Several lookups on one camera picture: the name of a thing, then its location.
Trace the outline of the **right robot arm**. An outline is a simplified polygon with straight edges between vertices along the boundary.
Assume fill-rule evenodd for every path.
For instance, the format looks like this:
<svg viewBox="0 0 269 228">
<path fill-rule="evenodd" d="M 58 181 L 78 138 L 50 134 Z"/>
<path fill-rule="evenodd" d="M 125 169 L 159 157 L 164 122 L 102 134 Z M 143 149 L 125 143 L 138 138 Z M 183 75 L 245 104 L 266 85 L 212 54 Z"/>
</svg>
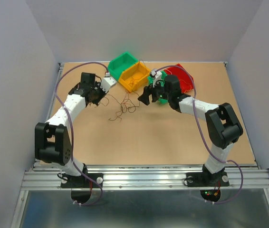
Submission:
<svg viewBox="0 0 269 228">
<path fill-rule="evenodd" d="M 243 128 L 229 103 L 210 104 L 184 94 L 177 76 L 168 75 L 164 80 L 155 79 L 144 87 L 138 100 L 145 105 L 164 98 L 170 107 L 182 114 L 191 114 L 196 121 L 207 124 L 211 147 L 207 148 L 209 157 L 201 172 L 187 173 L 183 183 L 187 187 L 213 187 L 216 184 L 228 186 L 225 165 L 234 143 L 243 134 Z"/>
</svg>

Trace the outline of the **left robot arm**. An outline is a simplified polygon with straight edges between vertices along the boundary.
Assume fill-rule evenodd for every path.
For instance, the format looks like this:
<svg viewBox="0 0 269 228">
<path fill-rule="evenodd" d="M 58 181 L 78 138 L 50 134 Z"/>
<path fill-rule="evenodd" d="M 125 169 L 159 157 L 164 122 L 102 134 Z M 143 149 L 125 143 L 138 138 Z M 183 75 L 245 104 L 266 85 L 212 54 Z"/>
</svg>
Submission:
<svg viewBox="0 0 269 228">
<path fill-rule="evenodd" d="M 65 102 L 45 123 L 35 126 L 35 158 L 56 165 L 65 174 L 72 176 L 77 187 L 88 183 L 86 167 L 73 157 L 72 123 L 87 105 L 99 105 L 100 101 L 116 84 L 109 73 L 96 81 L 98 76 L 92 73 L 81 74 L 80 82 L 68 93 Z"/>
</svg>

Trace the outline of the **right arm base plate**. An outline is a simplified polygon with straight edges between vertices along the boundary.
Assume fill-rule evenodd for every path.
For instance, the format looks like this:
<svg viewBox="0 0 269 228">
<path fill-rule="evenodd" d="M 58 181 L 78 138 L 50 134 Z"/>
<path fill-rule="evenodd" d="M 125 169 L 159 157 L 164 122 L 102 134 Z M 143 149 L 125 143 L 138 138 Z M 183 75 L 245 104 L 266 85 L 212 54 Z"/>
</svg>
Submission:
<svg viewBox="0 0 269 228">
<path fill-rule="evenodd" d="M 183 184 L 187 187 L 228 187 L 229 181 L 224 181 L 222 177 L 226 174 L 207 174 L 205 172 L 189 172 L 186 174 Z"/>
</svg>

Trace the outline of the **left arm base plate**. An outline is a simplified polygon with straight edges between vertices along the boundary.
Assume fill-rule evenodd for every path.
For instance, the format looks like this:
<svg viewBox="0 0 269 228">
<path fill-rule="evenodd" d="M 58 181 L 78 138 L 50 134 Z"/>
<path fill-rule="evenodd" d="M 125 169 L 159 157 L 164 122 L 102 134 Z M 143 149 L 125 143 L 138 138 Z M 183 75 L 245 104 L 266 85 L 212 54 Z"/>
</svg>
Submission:
<svg viewBox="0 0 269 228">
<path fill-rule="evenodd" d="M 97 178 L 104 177 L 103 173 L 88 173 L 88 176 L 94 181 Z M 58 173 L 57 177 L 61 180 L 60 187 L 61 188 L 90 188 L 90 181 L 86 180 L 83 176 L 70 176 L 65 173 Z M 98 186 L 93 183 L 93 188 L 98 188 Z"/>
</svg>

